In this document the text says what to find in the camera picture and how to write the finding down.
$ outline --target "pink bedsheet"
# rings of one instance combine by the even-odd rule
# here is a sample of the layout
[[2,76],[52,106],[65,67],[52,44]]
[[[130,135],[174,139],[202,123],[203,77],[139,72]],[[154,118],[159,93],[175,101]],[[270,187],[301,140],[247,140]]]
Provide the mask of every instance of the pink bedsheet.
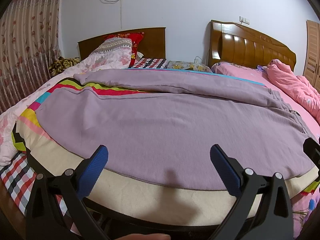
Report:
[[275,85],[271,84],[268,81],[268,75],[259,71],[257,69],[247,68],[239,65],[232,65],[227,62],[220,62],[215,64],[212,67],[212,71],[217,74],[223,74],[238,78],[249,79],[252,81],[260,82],[264,84],[266,87],[271,88],[272,90],[279,91],[281,97],[284,102],[290,104],[292,110],[297,111],[306,125],[309,127],[310,131],[313,135],[319,139],[320,137],[320,126],[317,121],[312,117],[311,114],[308,113],[306,109],[304,109],[301,105],[296,103],[292,98],[286,95],[281,89],[277,88]]

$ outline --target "blue clamp pad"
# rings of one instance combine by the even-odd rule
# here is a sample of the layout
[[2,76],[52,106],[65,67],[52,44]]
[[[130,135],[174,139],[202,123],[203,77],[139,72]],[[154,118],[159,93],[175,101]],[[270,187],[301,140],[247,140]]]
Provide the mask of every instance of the blue clamp pad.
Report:
[[77,195],[79,199],[89,196],[104,166],[107,164],[108,156],[108,149],[104,145],[100,145],[89,159],[91,161],[77,182]]
[[216,168],[223,184],[226,186],[230,195],[239,197],[241,195],[242,181],[239,174],[230,164],[233,158],[229,158],[218,144],[215,144],[210,149],[210,159]]

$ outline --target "bedside table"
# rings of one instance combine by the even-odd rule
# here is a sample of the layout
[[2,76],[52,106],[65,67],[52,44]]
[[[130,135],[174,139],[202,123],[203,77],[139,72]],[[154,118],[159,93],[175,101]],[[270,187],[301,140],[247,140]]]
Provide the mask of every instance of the bedside table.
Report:
[[197,65],[195,63],[186,62],[186,61],[169,61],[166,68],[179,69],[179,70],[193,70],[193,71],[212,73],[211,69],[205,65],[199,64],[197,67]]

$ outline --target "floral pillow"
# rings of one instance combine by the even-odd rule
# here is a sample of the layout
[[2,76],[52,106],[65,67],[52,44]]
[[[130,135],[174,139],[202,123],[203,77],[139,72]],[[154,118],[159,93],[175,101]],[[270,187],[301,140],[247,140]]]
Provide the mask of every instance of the floral pillow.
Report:
[[132,40],[132,55],[131,62],[129,67],[133,66],[137,57],[137,50],[140,41],[142,41],[144,37],[144,33],[127,33],[127,34],[110,34],[105,36],[104,40],[108,40],[111,38],[127,38]]

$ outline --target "pink comforter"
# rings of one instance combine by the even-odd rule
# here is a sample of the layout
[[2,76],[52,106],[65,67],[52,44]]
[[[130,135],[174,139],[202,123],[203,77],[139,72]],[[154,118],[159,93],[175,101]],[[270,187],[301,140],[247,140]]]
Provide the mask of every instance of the pink comforter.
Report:
[[270,82],[303,106],[320,124],[320,95],[304,76],[295,76],[290,66],[273,59],[267,67]]
[[279,91],[284,102],[288,103],[294,111],[297,111],[301,115],[303,121],[309,127],[313,135],[317,139],[319,138],[320,126],[317,123],[317,121],[300,104],[295,102],[290,96],[284,93],[280,88],[276,87],[271,82],[269,82],[268,75],[266,73],[263,73],[262,71],[259,71],[257,69],[247,68],[247,67],[243,67],[235,64],[230,64],[227,62],[217,63],[212,67],[212,69],[213,69],[212,71],[217,74],[234,76],[234,77],[239,77],[239,78],[260,82],[264,84],[266,87],[271,88],[272,90]]

